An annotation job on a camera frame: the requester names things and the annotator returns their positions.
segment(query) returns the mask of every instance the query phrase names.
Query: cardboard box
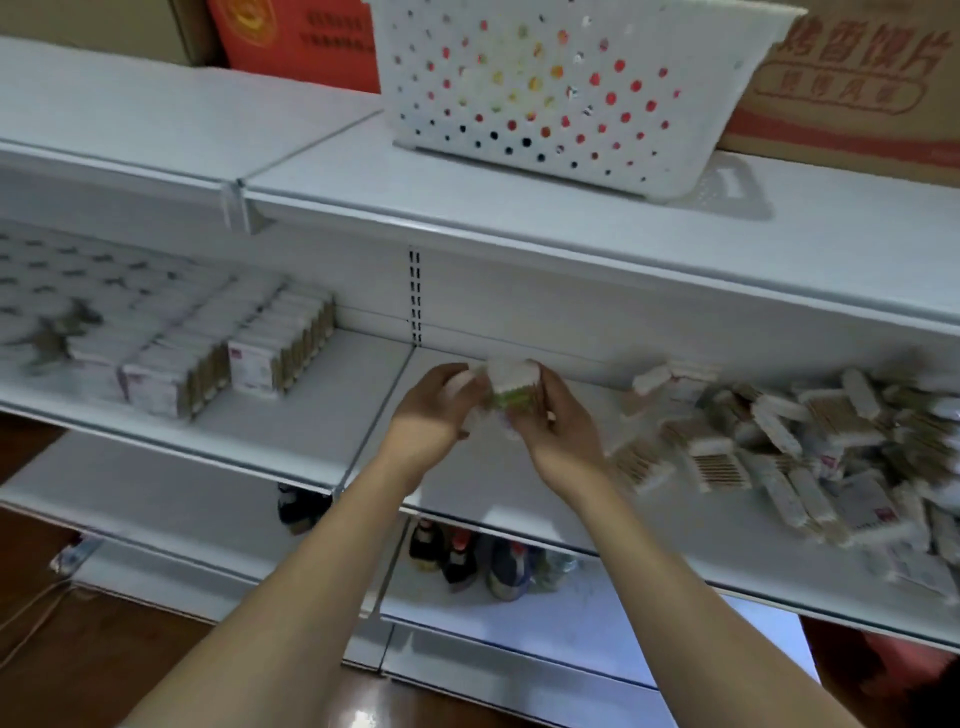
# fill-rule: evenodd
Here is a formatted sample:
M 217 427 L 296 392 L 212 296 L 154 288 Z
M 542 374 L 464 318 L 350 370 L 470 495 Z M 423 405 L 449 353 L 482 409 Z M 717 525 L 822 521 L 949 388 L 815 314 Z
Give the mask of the cardboard box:
M 180 65 L 221 56 L 204 0 L 2 0 L 0 35 Z
M 370 7 L 361 0 L 208 0 L 230 67 L 380 92 Z
M 720 148 L 960 186 L 960 3 L 799 4 Z

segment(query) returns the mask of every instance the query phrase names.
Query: white metal shelf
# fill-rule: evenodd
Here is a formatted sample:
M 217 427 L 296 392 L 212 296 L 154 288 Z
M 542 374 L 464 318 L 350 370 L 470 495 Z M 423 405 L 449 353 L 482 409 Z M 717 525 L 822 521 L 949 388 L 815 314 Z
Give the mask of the white metal shelf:
M 408 553 L 409 541 L 408 536 L 380 604 L 383 619 L 633 685 L 657 686 L 599 561 L 582 562 L 555 593 L 532 588 L 518 601 L 502 602 L 491 595 L 483 574 L 466 590 L 452 594 L 442 574 L 417 569 Z M 478 548 L 482 569 L 489 559 L 487 551 Z M 797 615 L 743 599 L 726 599 L 817 678 Z
M 460 359 L 414 351 L 357 468 L 373 457 L 402 395 L 431 367 Z M 597 421 L 603 439 L 622 426 L 613 390 L 578 382 L 570 388 Z M 634 497 L 634 503 L 656 534 L 725 594 L 960 651 L 960 611 L 878 579 L 858 549 L 808 543 L 780 521 L 761 490 L 702 494 L 677 477 Z M 523 445 L 507 441 L 493 420 L 428 473 L 403 509 L 534 545 L 596 555 L 573 512 L 540 482 Z
M 219 195 L 381 109 L 373 94 L 11 37 L 0 67 L 0 163 L 123 188 Z
M 172 455 L 68 433 L 0 487 L 0 505 L 256 584 L 302 540 L 270 483 Z M 361 614 L 376 609 L 402 540 L 398 516 Z
M 408 244 L 960 333 L 960 190 L 717 153 L 692 196 L 660 206 L 392 139 L 380 114 L 251 178 L 246 197 L 270 217 L 359 219 Z
M 75 394 L 66 367 L 0 370 L 0 410 L 330 492 L 347 474 L 411 347 L 337 330 L 288 397 L 222 392 L 185 424 Z
M 222 574 L 113 543 L 99 546 L 74 574 L 73 582 L 213 623 L 226 619 L 253 588 Z M 392 630 L 378 619 L 358 622 L 344 662 L 378 670 Z
M 383 672 L 563 728 L 676 728 L 659 691 L 398 626 Z

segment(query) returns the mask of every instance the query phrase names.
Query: hand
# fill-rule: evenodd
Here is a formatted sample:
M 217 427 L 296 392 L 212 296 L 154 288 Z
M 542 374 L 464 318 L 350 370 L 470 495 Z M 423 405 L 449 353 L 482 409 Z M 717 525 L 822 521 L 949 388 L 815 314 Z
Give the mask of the hand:
M 455 397 L 443 395 L 444 385 L 467 364 L 441 364 L 424 375 L 396 408 L 378 458 L 390 463 L 413 493 L 427 471 L 443 460 L 467 434 L 461 430 L 469 411 L 490 392 L 490 380 L 478 376 Z
M 607 479 L 607 460 L 593 418 L 560 376 L 540 364 L 540 381 L 542 405 L 533 412 L 511 410 L 508 416 L 543 482 L 576 510 L 585 491 L 598 478 Z M 548 422 L 548 411 L 555 422 Z

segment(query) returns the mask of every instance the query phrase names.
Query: dark bottle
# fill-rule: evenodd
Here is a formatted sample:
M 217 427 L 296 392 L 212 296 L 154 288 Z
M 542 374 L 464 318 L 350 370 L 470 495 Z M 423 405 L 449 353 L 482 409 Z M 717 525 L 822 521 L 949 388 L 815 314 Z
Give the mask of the dark bottle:
M 410 539 L 410 558 L 421 571 L 436 571 L 444 562 L 444 533 L 440 527 L 420 519 Z
M 477 577 L 477 557 L 473 553 L 473 534 L 465 528 L 455 528 L 450 539 L 450 551 L 444 563 L 444 579 L 453 593 L 462 592 Z
M 530 587 L 530 551 L 516 541 L 497 540 L 493 544 L 487 586 L 503 601 L 515 601 Z
M 295 536 L 309 531 L 333 503 L 331 496 L 293 485 L 277 483 L 276 489 L 276 513 L 280 522 Z

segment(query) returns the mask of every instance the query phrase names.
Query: wooden floor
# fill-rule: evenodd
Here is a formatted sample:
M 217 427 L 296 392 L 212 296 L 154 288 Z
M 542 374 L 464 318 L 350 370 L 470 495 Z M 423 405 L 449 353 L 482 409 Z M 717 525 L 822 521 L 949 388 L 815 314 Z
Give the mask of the wooden floor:
M 0 413 L 0 483 L 59 436 L 55 427 Z M 0 624 L 54 583 L 47 564 L 75 537 L 67 529 L 0 509 Z M 0 633 L 0 661 L 60 596 L 50 593 Z M 123 599 L 72 591 L 0 669 L 0 724 L 113 728 L 209 629 Z M 804 619 L 804 629 L 825 687 L 870 728 L 906 726 L 897 705 L 859 691 L 859 681 L 875 667 L 859 633 L 813 619 Z M 519 728 L 532 723 L 344 667 L 330 716 L 321 725 Z

